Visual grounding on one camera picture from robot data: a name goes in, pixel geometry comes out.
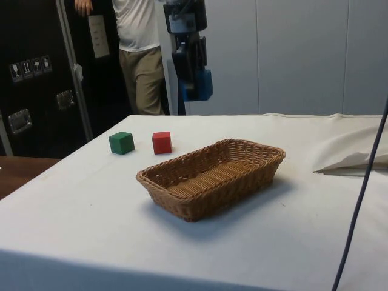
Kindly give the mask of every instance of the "white t-shirt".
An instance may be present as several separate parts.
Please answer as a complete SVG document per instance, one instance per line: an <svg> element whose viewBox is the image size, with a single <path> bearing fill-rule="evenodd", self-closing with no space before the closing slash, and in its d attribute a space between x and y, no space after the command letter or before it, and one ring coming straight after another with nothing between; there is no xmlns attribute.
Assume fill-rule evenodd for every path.
<svg viewBox="0 0 388 291"><path fill-rule="evenodd" d="M113 0L119 48L141 52L159 46L154 0Z"/></svg>

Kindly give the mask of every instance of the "rectangular basket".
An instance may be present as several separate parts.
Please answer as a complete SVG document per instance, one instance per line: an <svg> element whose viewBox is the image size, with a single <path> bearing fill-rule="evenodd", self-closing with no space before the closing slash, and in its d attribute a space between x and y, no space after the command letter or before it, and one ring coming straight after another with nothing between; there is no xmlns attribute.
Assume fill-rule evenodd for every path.
<svg viewBox="0 0 388 291"><path fill-rule="evenodd" d="M267 187L285 156L275 147L225 139L140 171L136 179L157 205L195 222Z"/></svg>

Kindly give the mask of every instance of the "basket rim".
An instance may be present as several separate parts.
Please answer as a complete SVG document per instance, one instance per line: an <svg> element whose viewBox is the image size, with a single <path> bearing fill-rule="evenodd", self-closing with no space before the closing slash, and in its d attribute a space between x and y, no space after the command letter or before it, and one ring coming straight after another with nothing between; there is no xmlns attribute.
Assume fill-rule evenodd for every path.
<svg viewBox="0 0 388 291"><path fill-rule="evenodd" d="M203 147L201 149L194 150L192 152L188 152L188 153L186 153L184 155L181 155L181 156L178 156L176 158L169 159L169 160L161 162L159 164L147 167L146 169L141 170L141 171L139 171L136 174L136 180L138 182L140 182L140 184L142 184L144 186L145 186L145 184L148 184L148 185L150 185L150 186L152 186L154 188L159 189L160 191L163 191L166 196L169 196L170 198L173 198L173 199L175 199L175 200L177 200L179 202L192 202L193 200L201 199L203 196L207 196L210 192L212 192L212 191L222 187L225 184L225 182L217 184L216 186L210 187L205 192L202 192L202 193L200 193L199 195L197 195L195 197L182 198L182 197L176 196L171 191L168 191L165 187L162 187L161 185L159 185L159 184L151 181L150 179L148 179L148 177L146 177L146 173L147 173L147 171L149 171L151 169L154 169L156 167L162 167L164 164L170 164L170 163L178 161L178 160L180 160L182 158L195 155L197 153L200 153L200 152L206 151L208 149L211 149L212 147L217 146L218 144L223 144L223 143L226 143L226 142L243 142L243 143L246 143L246 144L252 144L252 145L256 145L256 146L262 146L262 147L266 147L266 148L271 148L272 150L276 150L278 152L277 155L275 155L274 157L272 157L272 158L268 159L267 161L265 161L264 164L260 164L260 165L257 164L257 165L255 165L254 167L249 169L249 171L245 172L244 174L236 177L235 179L228 180L228 183L230 183L232 181L235 181L237 179L243 179L245 176L247 176L247 175L251 174L253 171L257 170L257 168L259 166L260 167L266 167L268 164L274 164L274 165L278 166L279 164L281 164L283 159L286 157L286 152L283 149L279 148L279 147L272 147L270 145L264 145L264 144L260 144L258 142L248 141L248 140L245 140L245 139L232 139L232 138L231 139L223 139L223 140L217 141L214 144L211 144L211 145L208 145L206 147Z"/></svg>

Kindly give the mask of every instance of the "green cube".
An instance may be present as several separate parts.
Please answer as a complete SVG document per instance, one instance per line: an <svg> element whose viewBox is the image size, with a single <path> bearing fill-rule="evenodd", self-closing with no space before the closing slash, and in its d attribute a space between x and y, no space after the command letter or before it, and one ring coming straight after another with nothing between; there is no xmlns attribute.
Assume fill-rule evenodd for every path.
<svg viewBox="0 0 388 291"><path fill-rule="evenodd" d="M133 136L131 133L127 132L119 132L109 136L109 144L112 153L117 153L119 155L124 155L135 149Z"/></svg>

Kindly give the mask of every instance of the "metal latch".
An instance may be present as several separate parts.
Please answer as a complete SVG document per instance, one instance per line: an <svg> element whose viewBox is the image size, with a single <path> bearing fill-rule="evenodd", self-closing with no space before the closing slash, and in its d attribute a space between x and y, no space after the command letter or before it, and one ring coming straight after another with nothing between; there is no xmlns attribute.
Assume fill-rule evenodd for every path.
<svg viewBox="0 0 388 291"><path fill-rule="evenodd" d="M72 90L66 90L56 95L56 102L60 111L65 111L74 106L74 95Z"/></svg>
<svg viewBox="0 0 388 291"><path fill-rule="evenodd" d="M14 135L29 129L32 126L32 120L28 109L22 109L8 116L8 121Z"/></svg>

